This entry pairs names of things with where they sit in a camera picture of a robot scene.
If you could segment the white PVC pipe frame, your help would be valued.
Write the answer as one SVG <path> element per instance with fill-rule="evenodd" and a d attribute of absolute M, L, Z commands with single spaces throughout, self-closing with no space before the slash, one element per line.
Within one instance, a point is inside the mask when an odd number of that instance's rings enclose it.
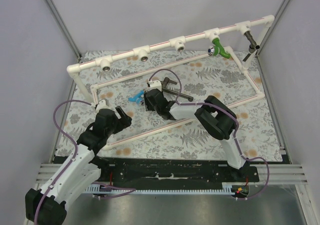
<path fill-rule="evenodd" d="M 210 86 L 209 78 L 215 79 L 218 77 L 218 75 L 226 71 L 225 69 L 220 69 L 219 67 L 215 66 L 206 66 L 203 67 L 202 70 L 193 70 L 195 67 L 197 67 L 198 64 L 202 62 L 203 59 L 218 57 L 221 60 L 233 60 L 233 62 L 237 66 L 234 69 L 234 72 L 239 73 L 246 80 L 245 85 L 239 84 L 238 88 L 240 88 L 242 92 L 247 89 L 254 91 L 251 97 L 242 98 L 233 103 L 230 103 L 228 105 L 228 108 L 233 109 L 240 106 L 245 106 L 255 101 L 263 100 L 265 98 L 265 93 L 257 85 L 256 81 L 249 73 L 249 65 L 252 61 L 253 54 L 248 58 L 246 62 L 240 61 L 231 46 L 223 46 L 225 51 L 231 55 L 229 59 L 226 59 L 220 55 L 209 56 L 208 52 L 205 52 L 203 54 L 193 55 L 191 57 L 172 61 L 170 63 L 161 63 L 149 69 L 141 67 L 139 71 L 136 71 L 134 73 L 123 75 L 121 77 L 117 77 L 108 81 L 94 83 L 91 85 L 90 89 L 86 88 L 80 75 L 83 71 L 93 70 L 96 68 L 99 68 L 102 72 L 112 72 L 115 70 L 113 64 L 118 64 L 120 61 L 125 59 L 138 58 L 140 60 L 140 63 L 143 64 L 148 61 L 150 54 L 156 53 L 157 51 L 163 49 L 175 48 L 178 53 L 183 53 L 186 43 L 202 39 L 208 39 L 212 43 L 212 40 L 214 38 L 219 38 L 220 40 L 220 35 L 230 32 L 240 32 L 244 36 L 244 33 L 246 31 L 250 31 L 256 43 L 259 44 L 266 36 L 267 31 L 271 27 L 274 19 L 275 18 L 273 15 L 268 15 L 260 19 L 243 21 L 222 28 L 212 28 L 193 35 L 179 36 L 157 44 L 140 46 L 128 51 L 100 56 L 84 63 L 72 64 L 69 65 L 66 70 L 69 76 L 75 82 L 80 93 L 84 95 L 85 100 L 90 104 L 97 104 L 100 100 L 102 100 L 102 98 L 98 95 L 99 90 L 110 90 L 111 87 L 119 86 L 120 83 L 132 83 L 134 80 L 145 77 L 147 75 L 155 77 L 156 72 L 160 72 L 162 69 L 167 69 L 170 72 L 177 66 L 184 66 L 185 69 L 181 72 L 182 75 L 184 75 L 189 80 L 194 80 L 194 83 L 189 82 L 188 84 L 186 84 L 186 86 L 194 86 L 194 90 L 199 92 L 201 90 L 199 87 L 201 81 L 204 81 L 204 86 L 208 87 Z"/>

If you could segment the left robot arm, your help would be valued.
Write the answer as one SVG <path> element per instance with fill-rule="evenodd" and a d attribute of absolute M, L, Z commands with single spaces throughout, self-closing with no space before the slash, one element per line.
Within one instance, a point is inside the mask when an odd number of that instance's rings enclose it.
<path fill-rule="evenodd" d="M 97 154 L 108 139 L 130 127 L 132 118 L 120 106 L 102 108 L 79 136 L 72 152 L 39 189 L 25 195 L 26 218 L 36 225 L 61 225 L 77 198 L 101 176 Z"/>

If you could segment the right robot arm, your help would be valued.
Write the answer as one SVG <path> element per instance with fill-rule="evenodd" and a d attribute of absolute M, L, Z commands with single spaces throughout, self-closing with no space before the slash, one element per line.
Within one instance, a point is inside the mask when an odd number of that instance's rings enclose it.
<path fill-rule="evenodd" d="M 241 170 L 249 166 L 236 141 L 237 116 L 215 96 L 210 95 L 203 102 L 179 103 L 167 100 L 162 91 L 151 89 L 144 93 L 144 103 L 147 111 L 156 112 L 164 120 L 197 120 L 209 135 L 220 141 L 231 168 Z"/>

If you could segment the green plastic faucet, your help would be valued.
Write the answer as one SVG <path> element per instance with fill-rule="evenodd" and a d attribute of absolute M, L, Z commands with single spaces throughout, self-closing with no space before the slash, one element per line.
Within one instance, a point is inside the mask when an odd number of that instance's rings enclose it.
<path fill-rule="evenodd" d="M 212 40 L 213 46 L 211 46 L 208 50 L 207 53 L 209 56 L 217 56 L 220 55 L 225 59 L 229 59 L 231 57 L 231 54 L 226 52 L 224 47 L 220 43 L 220 39 L 218 37 L 214 38 Z"/>

